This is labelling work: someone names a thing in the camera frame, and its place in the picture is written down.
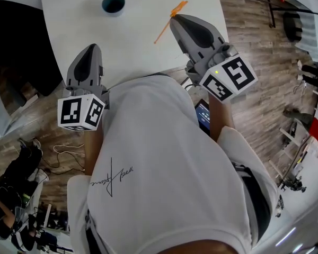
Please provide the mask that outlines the pale corrugated sheet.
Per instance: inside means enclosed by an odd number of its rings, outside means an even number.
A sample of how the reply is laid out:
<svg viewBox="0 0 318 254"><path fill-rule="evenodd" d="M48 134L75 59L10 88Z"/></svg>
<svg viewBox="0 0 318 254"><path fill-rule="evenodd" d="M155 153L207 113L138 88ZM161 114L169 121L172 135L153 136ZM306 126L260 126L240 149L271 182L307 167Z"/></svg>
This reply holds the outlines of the pale corrugated sheet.
<svg viewBox="0 0 318 254"><path fill-rule="evenodd" d="M318 15L299 13L301 39L295 46L308 52L313 62L318 62Z"/></svg>

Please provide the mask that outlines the person's white t-shirt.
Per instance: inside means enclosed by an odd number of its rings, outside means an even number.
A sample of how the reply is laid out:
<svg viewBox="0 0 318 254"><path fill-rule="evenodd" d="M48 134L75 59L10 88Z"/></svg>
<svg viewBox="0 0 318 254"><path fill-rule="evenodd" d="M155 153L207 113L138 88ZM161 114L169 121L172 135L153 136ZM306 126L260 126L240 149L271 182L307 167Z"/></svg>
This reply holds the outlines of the person's white t-shirt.
<svg viewBox="0 0 318 254"><path fill-rule="evenodd" d="M277 187L234 128L215 142L191 97L151 75L110 91L93 173L67 185L75 254L251 254Z"/></svg>

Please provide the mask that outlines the person's right forearm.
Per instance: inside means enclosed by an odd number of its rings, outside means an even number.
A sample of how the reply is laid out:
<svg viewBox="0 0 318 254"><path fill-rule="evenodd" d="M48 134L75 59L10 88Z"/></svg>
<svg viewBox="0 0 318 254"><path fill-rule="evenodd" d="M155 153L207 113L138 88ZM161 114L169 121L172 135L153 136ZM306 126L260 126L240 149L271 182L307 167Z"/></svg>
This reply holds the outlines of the person's right forearm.
<svg viewBox="0 0 318 254"><path fill-rule="evenodd" d="M223 127L235 128L230 103L221 103L208 94L210 113L210 137L217 142Z"/></svg>

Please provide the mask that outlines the orange stick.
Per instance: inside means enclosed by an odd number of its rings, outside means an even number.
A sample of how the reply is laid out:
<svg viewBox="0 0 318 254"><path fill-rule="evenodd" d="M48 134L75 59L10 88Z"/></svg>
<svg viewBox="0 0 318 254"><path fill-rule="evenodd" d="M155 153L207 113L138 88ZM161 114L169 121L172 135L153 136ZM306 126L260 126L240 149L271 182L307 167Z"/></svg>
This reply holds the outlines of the orange stick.
<svg viewBox="0 0 318 254"><path fill-rule="evenodd" d="M156 38L156 40L154 41L154 44L157 44L158 40L161 38L161 36L163 35L163 33L165 32L165 30L168 28L168 26L170 25L170 20L171 18L175 17L184 7L185 5L188 3L188 1L181 1L170 13L170 19L168 20L168 22L166 23L165 27L163 28L163 30L160 32L160 34L158 35L158 37Z"/></svg>

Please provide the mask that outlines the black office chair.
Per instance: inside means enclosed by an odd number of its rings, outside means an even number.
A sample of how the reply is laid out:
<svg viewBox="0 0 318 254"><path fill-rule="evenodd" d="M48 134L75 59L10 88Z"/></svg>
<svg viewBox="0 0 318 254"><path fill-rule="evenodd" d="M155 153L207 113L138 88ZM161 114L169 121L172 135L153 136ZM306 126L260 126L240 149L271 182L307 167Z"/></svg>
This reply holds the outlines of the black office chair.
<svg viewBox="0 0 318 254"><path fill-rule="evenodd" d="M0 66L18 70L43 96L62 82L41 9L0 0Z"/></svg>

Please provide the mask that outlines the teal cup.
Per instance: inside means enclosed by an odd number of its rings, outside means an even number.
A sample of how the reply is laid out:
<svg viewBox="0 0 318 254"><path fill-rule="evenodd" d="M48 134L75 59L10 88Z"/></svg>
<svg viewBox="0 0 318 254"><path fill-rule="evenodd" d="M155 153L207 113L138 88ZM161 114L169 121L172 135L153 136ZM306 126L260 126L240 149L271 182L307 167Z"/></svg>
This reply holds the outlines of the teal cup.
<svg viewBox="0 0 318 254"><path fill-rule="evenodd" d="M103 0L102 10L106 16L118 17L123 13L126 0Z"/></svg>

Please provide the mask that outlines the person's left forearm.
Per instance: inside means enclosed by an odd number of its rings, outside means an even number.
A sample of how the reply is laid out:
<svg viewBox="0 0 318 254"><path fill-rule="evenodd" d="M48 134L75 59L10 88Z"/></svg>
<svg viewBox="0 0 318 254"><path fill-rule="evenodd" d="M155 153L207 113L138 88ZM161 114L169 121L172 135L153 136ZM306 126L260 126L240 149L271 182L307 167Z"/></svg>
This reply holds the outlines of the person's left forearm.
<svg viewBox="0 0 318 254"><path fill-rule="evenodd" d="M84 174L91 176L98 159L103 139L103 119L100 119L95 131L85 131L84 135Z"/></svg>

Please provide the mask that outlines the black metal frame table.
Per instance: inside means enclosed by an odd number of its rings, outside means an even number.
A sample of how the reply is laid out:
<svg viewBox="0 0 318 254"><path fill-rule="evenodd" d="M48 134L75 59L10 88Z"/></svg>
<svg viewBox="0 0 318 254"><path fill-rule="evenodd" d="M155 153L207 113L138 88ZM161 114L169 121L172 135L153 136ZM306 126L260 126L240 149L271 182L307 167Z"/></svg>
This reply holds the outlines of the black metal frame table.
<svg viewBox="0 0 318 254"><path fill-rule="evenodd" d="M271 0L255 0L255 1L268 4L270 16L271 16L271 24L270 24L271 28L275 28L276 27L274 11L301 12L301 13L307 13L307 14L312 14L312 15L318 15L318 12L313 12L311 10L306 10L306 9L303 9L303 8L295 8L295 7L293 7L293 8L285 8L285 7L281 7L281 6L278 6L276 4L273 4L271 2Z"/></svg>

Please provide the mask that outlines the white metal rack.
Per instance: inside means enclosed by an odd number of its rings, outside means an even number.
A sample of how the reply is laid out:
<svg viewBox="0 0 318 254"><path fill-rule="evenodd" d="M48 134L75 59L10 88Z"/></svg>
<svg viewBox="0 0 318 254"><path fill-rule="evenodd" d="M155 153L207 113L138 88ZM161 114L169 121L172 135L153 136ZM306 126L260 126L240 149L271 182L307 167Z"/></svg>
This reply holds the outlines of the white metal rack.
<svg viewBox="0 0 318 254"><path fill-rule="evenodd" d="M305 147L308 145L310 136L301 132L301 135L292 136L290 133L286 132L284 129L280 128L280 132L285 136L285 142L283 143L283 148L281 150L281 157L287 157L287 167L283 169L281 177L281 189L285 190L288 188L299 188L298 182L300 179L296 178L293 174L296 166L302 161L303 154L305 153Z"/></svg>

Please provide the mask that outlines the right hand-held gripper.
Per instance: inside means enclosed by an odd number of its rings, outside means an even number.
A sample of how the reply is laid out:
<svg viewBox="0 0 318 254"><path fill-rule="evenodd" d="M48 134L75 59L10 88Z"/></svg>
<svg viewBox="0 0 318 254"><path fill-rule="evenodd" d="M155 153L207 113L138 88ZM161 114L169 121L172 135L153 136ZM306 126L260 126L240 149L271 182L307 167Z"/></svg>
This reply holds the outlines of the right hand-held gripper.
<svg viewBox="0 0 318 254"><path fill-rule="evenodd" d="M180 49L189 57L186 73L221 103L227 103L254 85L258 78L235 47L224 44L221 33L210 23L191 15L170 19L170 30Z"/></svg>

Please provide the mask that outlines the black round stool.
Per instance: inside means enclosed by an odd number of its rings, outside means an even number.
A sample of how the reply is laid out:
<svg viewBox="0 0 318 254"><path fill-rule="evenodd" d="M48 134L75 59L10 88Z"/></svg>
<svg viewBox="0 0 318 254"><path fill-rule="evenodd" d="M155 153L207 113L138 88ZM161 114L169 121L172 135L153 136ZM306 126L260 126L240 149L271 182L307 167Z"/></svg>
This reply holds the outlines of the black round stool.
<svg viewBox="0 0 318 254"><path fill-rule="evenodd" d="M285 12L283 26L286 37L290 42L299 42L302 39L302 23L297 13Z"/></svg>

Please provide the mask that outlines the phone with lit screen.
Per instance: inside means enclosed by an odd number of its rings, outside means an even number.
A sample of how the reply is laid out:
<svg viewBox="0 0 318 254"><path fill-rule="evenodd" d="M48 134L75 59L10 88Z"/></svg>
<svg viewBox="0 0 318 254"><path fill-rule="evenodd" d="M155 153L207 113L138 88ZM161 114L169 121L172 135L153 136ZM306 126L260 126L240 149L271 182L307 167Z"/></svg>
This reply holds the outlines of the phone with lit screen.
<svg viewBox="0 0 318 254"><path fill-rule="evenodd" d="M202 131L210 136L210 113L209 113L209 105L206 101L201 99L196 105L195 105L195 111L199 123L199 127L202 129Z"/></svg>

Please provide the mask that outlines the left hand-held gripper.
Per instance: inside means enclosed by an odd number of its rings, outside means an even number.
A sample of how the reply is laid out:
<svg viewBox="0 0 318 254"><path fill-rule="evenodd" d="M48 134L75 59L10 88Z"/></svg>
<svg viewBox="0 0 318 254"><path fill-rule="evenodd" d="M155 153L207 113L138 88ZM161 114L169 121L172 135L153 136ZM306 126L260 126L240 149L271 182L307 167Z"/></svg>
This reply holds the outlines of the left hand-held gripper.
<svg viewBox="0 0 318 254"><path fill-rule="evenodd" d="M90 44L82 50L69 66L67 87L57 103L58 126L71 131L95 131L103 111L109 108L109 93L100 87L97 93L74 87L100 86L103 76L101 49Z"/></svg>

